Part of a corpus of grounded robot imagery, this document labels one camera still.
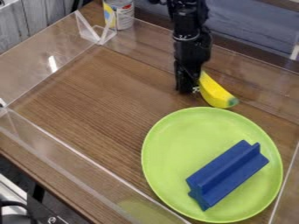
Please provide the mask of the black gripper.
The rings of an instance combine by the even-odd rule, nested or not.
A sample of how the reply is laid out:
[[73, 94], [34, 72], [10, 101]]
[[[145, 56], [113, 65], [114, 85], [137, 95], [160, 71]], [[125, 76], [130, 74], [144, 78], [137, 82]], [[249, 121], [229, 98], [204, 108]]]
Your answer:
[[198, 79], [201, 77], [201, 65], [210, 59], [212, 36], [210, 29], [201, 27], [196, 34], [172, 33], [173, 39], [173, 70], [176, 90], [186, 92], [185, 77], [188, 76], [188, 92], [198, 91]]

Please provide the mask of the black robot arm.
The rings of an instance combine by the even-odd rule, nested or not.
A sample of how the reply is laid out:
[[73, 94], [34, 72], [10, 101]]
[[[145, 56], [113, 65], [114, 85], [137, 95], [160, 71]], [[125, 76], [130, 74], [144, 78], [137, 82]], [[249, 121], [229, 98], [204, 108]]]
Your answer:
[[212, 36], [205, 25], [209, 8], [205, 0], [148, 0], [166, 6], [172, 20], [173, 71], [176, 90], [196, 93], [201, 65], [210, 59]]

